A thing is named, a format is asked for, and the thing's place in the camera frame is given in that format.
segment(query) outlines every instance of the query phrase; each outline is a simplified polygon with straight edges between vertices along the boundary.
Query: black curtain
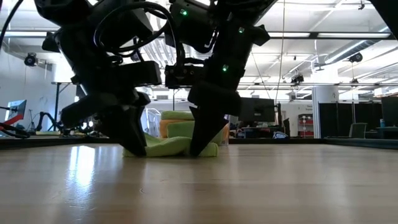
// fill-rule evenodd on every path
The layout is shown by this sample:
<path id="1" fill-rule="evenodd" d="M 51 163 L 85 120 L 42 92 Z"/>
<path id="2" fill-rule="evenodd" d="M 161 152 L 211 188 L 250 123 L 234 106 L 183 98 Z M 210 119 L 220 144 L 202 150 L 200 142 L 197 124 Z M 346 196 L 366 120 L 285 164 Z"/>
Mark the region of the black curtain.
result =
<path id="1" fill-rule="evenodd" d="M 367 123 L 367 131 L 380 127 L 380 119 L 382 119 L 380 103 L 355 104 L 355 121 L 357 123 Z"/>
<path id="2" fill-rule="evenodd" d="M 321 138 L 328 136 L 337 136 L 337 104 L 320 103 L 319 104 L 319 122 L 321 129 Z"/>
<path id="3" fill-rule="evenodd" d="M 353 105 L 351 103 L 337 104 L 337 136 L 349 136 L 353 121 Z"/>
<path id="4" fill-rule="evenodd" d="M 367 130 L 380 127 L 382 109 L 380 103 L 356 103 L 355 123 L 367 123 Z M 321 138 L 346 137 L 353 120 L 352 103 L 320 103 L 319 118 Z"/>

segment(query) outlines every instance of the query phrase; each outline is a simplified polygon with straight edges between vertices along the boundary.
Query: green cloth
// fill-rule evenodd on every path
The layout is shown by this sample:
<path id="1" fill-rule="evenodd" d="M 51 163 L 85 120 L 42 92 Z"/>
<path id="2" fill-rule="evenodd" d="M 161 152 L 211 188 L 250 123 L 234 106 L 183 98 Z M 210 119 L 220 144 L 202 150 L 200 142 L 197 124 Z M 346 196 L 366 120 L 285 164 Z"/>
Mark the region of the green cloth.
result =
<path id="1" fill-rule="evenodd" d="M 147 141 L 147 157 L 162 157 L 162 156 L 177 156 L 189 155 L 189 148 L 191 145 L 191 138 L 188 137 L 174 137 L 168 139 L 158 139 L 149 134 L 145 134 Z M 207 147 L 200 153 L 200 157 L 216 157 L 218 155 L 218 145 L 209 143 Z M 123 149 L 123 156 L 134 157 L 134 155 L 126 149 Z"/>
<path id="2" fill-rule="evenodd" d="M 193 115 L 191 112 L 184 111 L 163 111 L 160 116 L 161 119 L 182 119 L 187 121 L 193 121 Z"/>
<path id="3" fill-rule="evenodd" d="M 167 125 L 167 137 L 175 138 L 175 137 L 188 137 L 192 138 L 193 135 L 193 127 L 195 125 L 194 121 L 182 121 L 171 123 Z M 223 130 L 221 130 L 212 140 L 211 142 L 220 145 L 223 141 Z"/>

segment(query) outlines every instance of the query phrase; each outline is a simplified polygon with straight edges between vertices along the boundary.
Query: wooden table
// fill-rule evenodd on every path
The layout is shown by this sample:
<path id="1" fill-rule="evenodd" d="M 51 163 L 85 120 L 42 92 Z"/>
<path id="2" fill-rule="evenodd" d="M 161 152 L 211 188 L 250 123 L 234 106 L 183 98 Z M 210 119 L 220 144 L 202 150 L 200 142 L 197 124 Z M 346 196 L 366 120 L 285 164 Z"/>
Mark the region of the wooden table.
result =
<path id="1" fill-rule="evenodd" d="M 235 145 L 123 158 L 116 145 L 0 151 L 0 223 L 398 223 L 398 151 Z"/>

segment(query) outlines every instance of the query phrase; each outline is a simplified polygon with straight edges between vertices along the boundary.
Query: black robotic arm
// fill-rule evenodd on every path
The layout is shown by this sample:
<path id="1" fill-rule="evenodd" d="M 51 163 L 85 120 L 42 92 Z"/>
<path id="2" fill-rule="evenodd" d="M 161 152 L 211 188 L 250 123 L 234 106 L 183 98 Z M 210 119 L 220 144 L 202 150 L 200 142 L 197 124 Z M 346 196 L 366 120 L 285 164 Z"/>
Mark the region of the black robotic arm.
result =
<path id="1" fill-rule="evenodd" d="M 197 107 L 191 108 L 196 121 L 191 155 L 199 155 L 227 123 L 225 114 L 240 112 L 236 89 L 251 47 L 269 40 L 264 26 L 254 24 L 275 2 L 219 0 L 206 6 L 192 0 L 170 0 L 169 13 L 158 4 L 132 0 L 100 0 L 94 6 L 86 0 L 35 0 L 39 14 L 60 26 L 48 34 L 43 49 L 64 54 L 75 73 L 72 82 L 87 94 L 62 110 L 62 123 L 72 127 L 95 114 L 103 134 L 144 156 L 140 117 L 150 99 L 135 87 L 160 85 L 159 66 L 122 62 L 165 32 L 166 43 L 177 52 L 176 64 L 165 68 L 166 86 L 192 88 L 188 100 Z M 168 23 L 153 34 L 145 12 Z M 139 42 L 122 47 L 132 39 Z M 213 53 L 205 61 L 185 58 L 183 43 L 202 53 L 213 49 Z"/>

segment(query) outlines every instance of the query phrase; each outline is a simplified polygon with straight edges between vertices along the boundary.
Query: cable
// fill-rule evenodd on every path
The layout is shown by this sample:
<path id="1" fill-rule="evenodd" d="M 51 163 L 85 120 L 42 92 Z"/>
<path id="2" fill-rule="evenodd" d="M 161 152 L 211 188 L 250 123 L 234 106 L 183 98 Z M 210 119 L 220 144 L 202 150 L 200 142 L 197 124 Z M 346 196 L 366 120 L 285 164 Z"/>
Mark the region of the cable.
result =
<path id="1" fill-rule="evenodd" d="M 132 42 L 133 42 L 134 44 L 137 44 L 137 38 L 134 38 L 134 39 L 132 40 Z M 139 59 L 141 62 L 145 62 L 145 60 L 144 60 L 144 58 L 142 57 L 141 52 L 139 51 L 139 49 L 133 51 L 133 53 L 134 53 L 134 54 L 137 54 L 138 59 Z"/>
<path id="2" fill-rule="evenodd" d="M 120 13 L 124 12 L 124 11 L 130 11 L 133 9 L 140 9 L 140 8 L 144 8 L 144 9 L 152 9 L 151 13 L 158 13 L 156 12 L 156 10 L 160 11 L 161 13 L 163 13 L 163 15 L 167 18 L 167 22 L 160 30 L 158 30 L 155 34 L 153 34 L 152 36 L 150 36 L 148 39 L 143 40 L 142 42 L 137 43 L 136 45 L 132 45 L 132 46 L 128 46 L 128 47 L 121 47 L 118 49 L 112 48 L 112 47 L 106 47 L 102 42 L 101 42 L 101 36 L 102 33 L 104 31 L 104 28 L 106 27 L 106 25 L 109 24 L 109 22 L 111 21 L 112 18 L 120 15 Z M 169 11 L 164 8 L 163 6 L 153 3 L 153 2 L 135 2 L 132 4 L 128 4 L 125 6 L 121 6 L 115 10 L 113 10 L 112 12 L 110 12 L 107 16 L 105 16 L 105 18 L 98 24 L 95 33 L 94 33 L 94 43 L 97 47 L 104 49 L 107 52 L 111 52 L 111 53 L 120 53 L 120 52 L 127 52 L 127 51 L 134 51 L 137 50 L 140 47 L 143 47 L 145 45 L 147 45 L 148 43 L 152 42 L 153 40 L 155 40 L 156 38 L 158 38 L 158 36 L 160 36 L 163 32 L 165 32 L 166 28 L 167 28 L 167 24 L 170 26 L 170 30 L 174 39 L 174 46 L 176 48 L 177 51 L 177 63 L 182 64 L 183 63 L 183 58 L 185 57 L 185 51 L 184 48 L 182 46 L 182 44 L 180 43 L 180 39 L 176 33 L 177 30 L 177 25 L 175 24 L 175 21 L 173 20 L 172 15 L 169 13 Z"/>
<path id="3" fill-rule="evenodd" d="M 10 14 L 8 15 L 6 22 L 4 23 L 2 30 L 1 30 L 1 34 L 0 34 L 0 49 L 2 46 L 2 41 L 4 40 L 4 37 L 6 36 L 6 31 L 7 31 L 7 27 L 11 22 L 12 17 L 14 16 L 15 12 L 17 11 L 17 9 L 19 8 L 19 6 L 22 4 L 24 0 L 18 0 L 18 2 L 15 4 L 15 6 L 12 8 Z"/>
<path id="4" fill-rule="evenodd" d="M 149 12 L 149 13 L 151 13 L 152 15 L 154 15 L 154 16 L 156 16 L 156 17 L 159 17 L 159 18 L 161 18 L 161 19 L 167 19 L 167 17 L 166 17 L 164 14 L 162 14 L 162 13 L 160 13 L 160 12 L 157 12 L 156 10 L 153 10 L 153 9 L 144 9 L 144 11 L 145 11 L 145 12 Z"/>
<path id="5" fill-rule="evenodd" d="M 22 138 L 22 139 L 30 137 L 30 134 L 27 131 L 13 127 L 8 124 L 0 123 L 0 127 L 3 127 L 3 129 L 0 129 L 1 132 L 3 132 L 4 134 L 7 134 L 9 136 L 12 136 L 12 137 Z"/>
<path id="6" fill-rule="evenodd" d="M 267 92 L 268 98 L 269 98 L 269 99 L 271 99 L 271 97 L 269 96 L 269 93 L 268 93 L 268 90 L 267 90 L 266 84 L 264 83 L 264 80 L 262 79 L 262 75 L 261 75 L 260 69 L 259 69 L 259 67 L 257 66 L 257 62 L 256 62 L 256 59 L 254 58 L 254 54 L 253 54 L 253 52 L 251 52 L 251 56 L 253 57 L 254 64 L 256 65 L 256 68 L 257 68 L 257 72 L 259 73 L 259 76 L 260 76 L 260 78 L 261 78 L 262 85 L 264 85 L 264 89 L 266 89 L 266 92 Z"/>
<path id="7" fill-rule="evenodd" d="M 278 79 L 278 85 L 276 88 L 275 104 L 278 101 L 279 84 L 280 84 L 280 79 L 282 78 L 282 62 L 283 62 L 283 58 L 284 58 L 284 40 L 285 40 L 285 13 L 286 13 L 286 0 L 284 0 L 284 13 L 283 13 L 283 21 L 282 21 L 282 50 L 280 51 L 279 79 Z"/>

